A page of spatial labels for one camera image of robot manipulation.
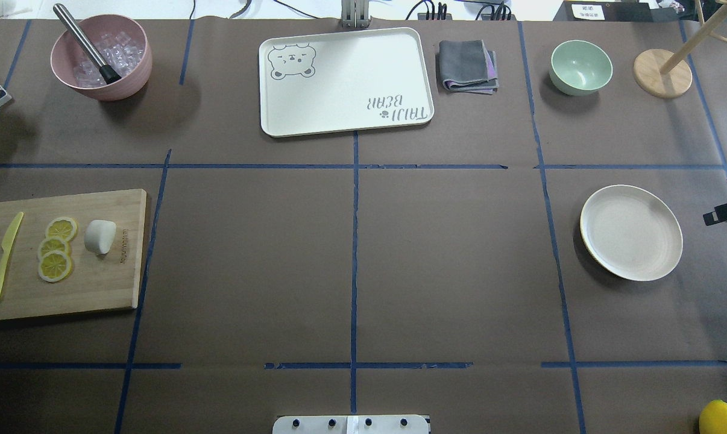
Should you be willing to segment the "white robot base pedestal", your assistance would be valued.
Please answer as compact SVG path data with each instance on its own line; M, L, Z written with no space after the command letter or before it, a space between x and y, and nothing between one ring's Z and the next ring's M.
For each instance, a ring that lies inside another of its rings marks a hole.
M272 433L430 433L430 418L396 415L294 415L278 417Z

